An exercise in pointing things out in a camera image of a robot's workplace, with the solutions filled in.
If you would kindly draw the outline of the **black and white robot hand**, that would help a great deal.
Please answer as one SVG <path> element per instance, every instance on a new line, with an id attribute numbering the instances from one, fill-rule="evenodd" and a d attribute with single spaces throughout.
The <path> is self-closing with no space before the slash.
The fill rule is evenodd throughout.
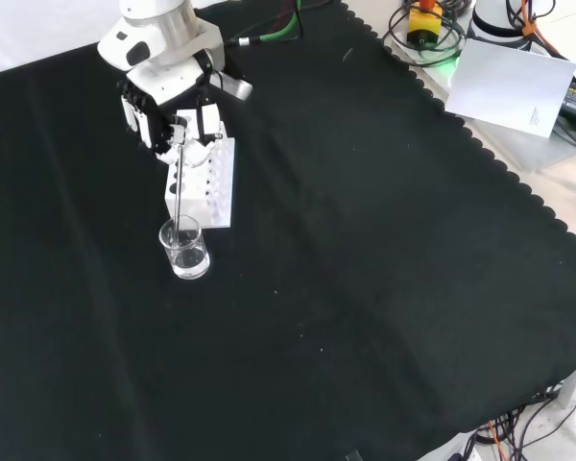
<path id="1" fill-rule="evenodd" d="M 120 84 L 128 128 L 146 150 L 166 164 L 184 157 L 202 165 L 226 137 L 218 106 L 208 91 L 216 66 L 207 50 L 172 66 L 134 68 Z"/>

